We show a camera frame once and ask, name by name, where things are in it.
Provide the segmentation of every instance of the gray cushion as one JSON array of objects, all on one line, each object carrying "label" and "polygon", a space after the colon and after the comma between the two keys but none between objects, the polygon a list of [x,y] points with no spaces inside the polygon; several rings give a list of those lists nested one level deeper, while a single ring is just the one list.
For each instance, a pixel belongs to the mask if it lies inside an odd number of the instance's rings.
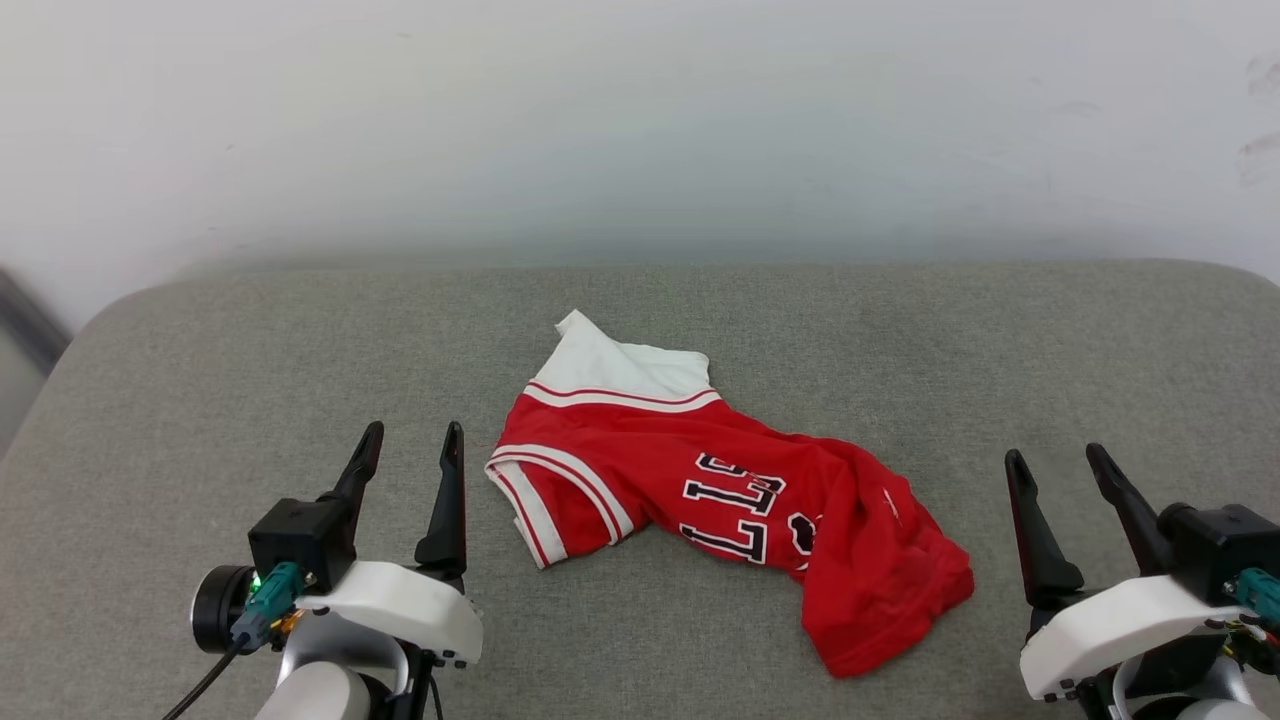
[{"label": "gray cushion", "polygon": [[[973,556],[974,597],[881,670],[832,680],[801,588],[648,529],[538,571],[480,468],[552,324],[710,356],[731,405],[860,443]],[[387,423],[357,546],[408,561],[445,424],[467,433],[485,656],[440,675],[468,717],[1074,717],[1024,694],[1027,632],[1001,459],[1025,454],[1069,557],[1134,574],[1084,445],[1157,507],[1280,518],[1280,290],[1172,261],[307,273],[191,282],[100,315],[0,469],[0,702],[14,717],[159,717],[214,657],[188,602],[282,496],[337,478]],[[252,717],[242,659],[189,711]],[[1256,683],[1280,714],[1271,678]]]}]

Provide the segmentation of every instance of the red and white stripe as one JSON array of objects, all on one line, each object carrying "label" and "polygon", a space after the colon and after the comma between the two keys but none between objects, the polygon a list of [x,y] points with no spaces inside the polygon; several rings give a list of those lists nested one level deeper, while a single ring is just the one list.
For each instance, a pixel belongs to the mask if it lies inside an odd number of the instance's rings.
[{"label": "red and white stripe", "polygon": [[617,543],[635,530],[635,523],[617,496],[581,459],[544,445],[499,446],[485,464],[485,474],[502,488],[520,515],[516,525],[521,527],[521,534],[525,536],[539,568],[564,560],[567,555],[556,523],[547,511],[547,503],[520,469],[522,462],[538,465],[573,483],[600,512],[600,519],[609,532],[609,544]]},{"label": "red and white stripe", "polygon": [[585,387],[571,391],[552,389],[538,380],[530,380],[524,395],[532,397],[543,405],[552,407],[570,407],[572,405],[621,405],[636,410],[650,410],[653,413],[687,413],[705,407],[721,400],[713,388],[700,389],[685,397],[646,397],[608,388]]},{"label": "red and white stripe", "polygon": [[532,553],[538,568],[547,568],[568,557],[547,505],[529,482],[529,477],[520,469],[520,464],[490,461],[484,471],[516,510],[516,529],[529,544],[529,552]]}]

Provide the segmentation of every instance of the robotic hand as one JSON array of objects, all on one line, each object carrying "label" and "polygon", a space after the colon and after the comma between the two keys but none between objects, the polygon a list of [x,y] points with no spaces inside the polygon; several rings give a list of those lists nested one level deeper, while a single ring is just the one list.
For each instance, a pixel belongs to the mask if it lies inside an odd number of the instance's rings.
[{"label": "robotic hand", "polygon": [[[1280,527],[1242,505],[1160,516],[1101,445],[1085,450],[1138,560],[1139,578],[1083,591],[1053,539],[1021,454],[1005,456],[1023,585],[1021,652],[1036,700],[1079,701],[1089,720],[1266,720],[1243,670],[1280,671]],[[1129,701],[1156,700],[1130,711]]]},{"label": "robotic hand", "polygon": [[262,646],[282,661],[257,720],[419,720],[429,696],[442,716],[431,671],[479,661],[484,637],[462,584],[462,427],[449,424],[431,523],[408,568],[356,559],[356,521],[381,445],[383,424],[372,423],[333,491],[314,502],[280,500],[253,525],[252,566],[224,565],[205,577],[191,629],[196,644],[221,660],[165,720],[186,711],[237,655]]}]

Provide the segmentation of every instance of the red jersey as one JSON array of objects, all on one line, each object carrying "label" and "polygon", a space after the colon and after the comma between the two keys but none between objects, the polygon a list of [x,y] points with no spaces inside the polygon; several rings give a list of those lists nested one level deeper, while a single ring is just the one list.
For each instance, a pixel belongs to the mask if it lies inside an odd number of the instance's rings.
[{"label": "red jersey", "polygon": [[899,655],[973,594],[969,556],[865,450],[735,411],[699,352],[614,342],[577,310],[557,329],[485,465],[539,568],[653,521],[786,570],[836,676]]}]

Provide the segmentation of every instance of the jersey logo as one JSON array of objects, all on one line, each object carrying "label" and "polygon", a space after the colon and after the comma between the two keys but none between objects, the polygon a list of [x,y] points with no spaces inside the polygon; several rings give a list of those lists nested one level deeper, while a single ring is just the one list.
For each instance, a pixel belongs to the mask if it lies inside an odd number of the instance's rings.
[{"label": "jersey logo", "polygon": [[[719,487],[719,484],[685,480],[685,489],[682,492],[685,497],[690,500],[710,500],[713,502],[744,507],[756,518],[768,518],[769,511],[773,510],[773,501],[787,488],[787,483],[782,478],[759,475],[737,465],[724,462],[723,460],[707,455],[705,452],[698,456],[696,465],[699,469],[708,473],[737,478],[739,482],[733,484],[732,489],[730,489]],[[795,544],[796,551],[804,556],[812,553],[814,536],[817,534],[817,527],[813,521],[805,518],[801,512],[792,512],[791,516],[787,518],[787,525],[791,528],[791,542]],[[768,548],[769,541],[768,525],[742,519],[737,521],[737,532],[741,533],[740,538],[724,538],[704,533],[686,523],[680,524],[680,534],[692,542],[737,555],[739,557],[746,559],[748,561],[758,565],[764,565],[764,553],[765,548]],[[808,568],[809,562],[806,561],[796,568],[796,570],[805,570]]]},{"label": "jersey logo", "polygon": [[705,497],[726,505],[737,505],[739,507],[746,507],[751,511],[751,515],[756,515],[759,518],[767,518],[769,515],[769,510],[773,507],[773,498],[787,487],[787,483],[783,482],[782,478],[756,475],[755,473],[749,473],[737,465],[730,465],[728,462],[717,460],[705,452],[698,457],[698,466],[709,473],[718,473],[731,478],[745,478],[746,492],[735,492],[731,489],[708,486],[698,480],[685,480],[685,497],[690,500]]}]

